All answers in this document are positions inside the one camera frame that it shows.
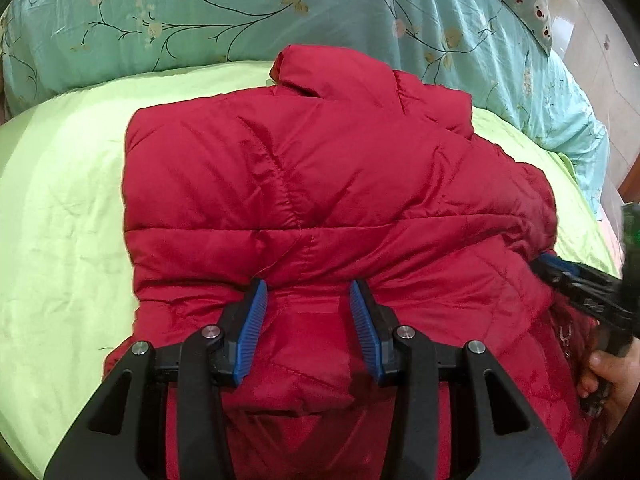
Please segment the person's right hand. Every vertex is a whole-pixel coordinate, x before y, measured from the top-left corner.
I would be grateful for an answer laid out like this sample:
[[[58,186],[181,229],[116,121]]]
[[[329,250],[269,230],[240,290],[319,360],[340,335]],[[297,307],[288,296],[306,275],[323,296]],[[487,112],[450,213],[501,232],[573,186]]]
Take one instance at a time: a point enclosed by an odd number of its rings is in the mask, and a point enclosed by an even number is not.
[[[611,437],[624,417],[639,385],[639,341],[634,338],[626,356],[613,356],[608,352],[593,350],[585,360],[577,384],[578,396],[585,399],[594,393],[601,382],[610,386],[608,400],[600,419],[604,433]]]

